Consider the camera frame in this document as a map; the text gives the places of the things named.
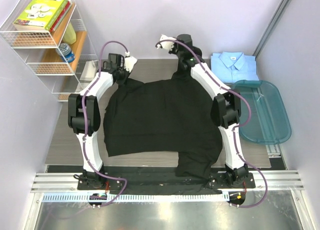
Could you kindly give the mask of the black long sleeve shirt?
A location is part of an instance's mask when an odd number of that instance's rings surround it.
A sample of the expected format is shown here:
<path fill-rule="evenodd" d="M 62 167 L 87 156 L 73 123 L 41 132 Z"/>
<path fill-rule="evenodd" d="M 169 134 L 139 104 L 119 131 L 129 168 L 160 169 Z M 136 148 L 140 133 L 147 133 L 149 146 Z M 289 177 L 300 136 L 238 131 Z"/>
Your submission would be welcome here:
<path fill-rule="evenodd" d="M 211 97 L 188 72 L 148 83 L 128 79 L 104 114 L 107 153 L 176 152 L 176 176 L 207 179 L 223 148 L 211 107 Z"/>

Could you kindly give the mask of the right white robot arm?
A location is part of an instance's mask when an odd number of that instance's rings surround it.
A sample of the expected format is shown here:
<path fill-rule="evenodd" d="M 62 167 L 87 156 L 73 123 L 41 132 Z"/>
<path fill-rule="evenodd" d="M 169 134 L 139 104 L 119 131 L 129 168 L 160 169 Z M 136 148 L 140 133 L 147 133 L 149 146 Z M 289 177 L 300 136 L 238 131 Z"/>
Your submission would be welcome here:
<path fill-rule="evenodd" d="M 239 135 L 241 101 L 243 98 L 236 90 L 230 89 L 210 70 L 193 46 L 189 34 L 173 38 L 170 51 L 178 56 L 180 62 L 190 69 L 190 75 L 212 98 L 210 116 L 218 127 L 225 149 L 225 180 L 233 188 L 245 185 L 249 177 L 248 164 L 243 156 Z"/>

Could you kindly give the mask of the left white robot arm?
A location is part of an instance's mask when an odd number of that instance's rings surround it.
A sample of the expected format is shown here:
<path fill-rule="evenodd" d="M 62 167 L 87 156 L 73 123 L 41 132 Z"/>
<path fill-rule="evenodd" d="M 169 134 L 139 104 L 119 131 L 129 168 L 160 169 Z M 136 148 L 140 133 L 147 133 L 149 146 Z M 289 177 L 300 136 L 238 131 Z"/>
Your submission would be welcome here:
<path fill-rule="evenodd" d="M 136 62 L 136 59 L 131 62 L 128 51 L 124 55 L 110 53 L 88 86 L 68 97 L 68 126 L 75 133 L 83 156 L 82 174 L 73 176 L 78 180 L 78 190 L 100 190 L 106 185 L 98 145 L 101 124 L 99 100 L 114 83 L 123 84 L 126 81 Z"/>

